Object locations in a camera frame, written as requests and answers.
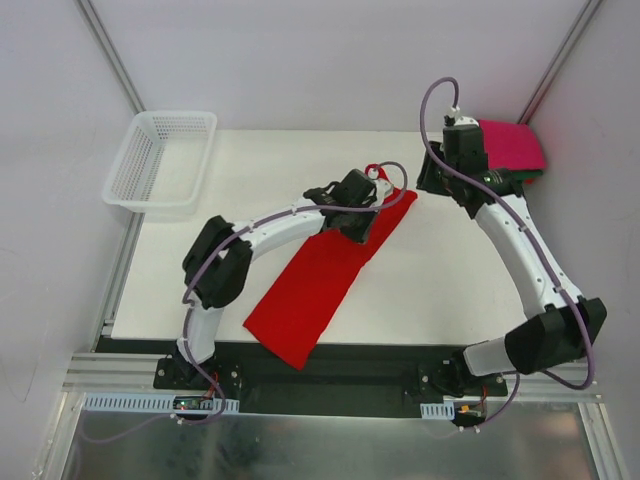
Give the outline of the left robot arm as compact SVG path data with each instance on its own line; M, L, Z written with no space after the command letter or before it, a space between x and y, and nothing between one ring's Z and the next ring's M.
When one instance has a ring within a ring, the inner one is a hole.
M177 377L192 389L211 378L209 360L224 308L244 289L251 263L295 240L337 232L348 244L362 245L393 185L380 174L353 169L343 180L311 188L287 208L254 220L210 218L182 262L188 306L176 341L183 358Z

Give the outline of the red t-shirt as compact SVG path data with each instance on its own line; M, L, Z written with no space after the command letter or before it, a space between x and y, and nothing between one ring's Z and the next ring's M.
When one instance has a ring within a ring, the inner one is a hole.
M244 327L285 364L302 370L362 268L417 200L396 188L398 203L379 213L369 239L357 244L337 231L307 239L244 321Z

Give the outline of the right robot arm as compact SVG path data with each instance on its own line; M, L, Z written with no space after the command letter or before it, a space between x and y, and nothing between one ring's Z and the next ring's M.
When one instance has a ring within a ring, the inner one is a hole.
M469 345L431 377L452 396L470 395L503 373L541 372L585 359L584 390L594 379L593 344L607 317L599 298L586 298L564 274L529 211L522 185L505 169L492 169L479 125L448 124L441 144L427 142L418 189L452 198L493 243L516 287L524 322L504 336Z

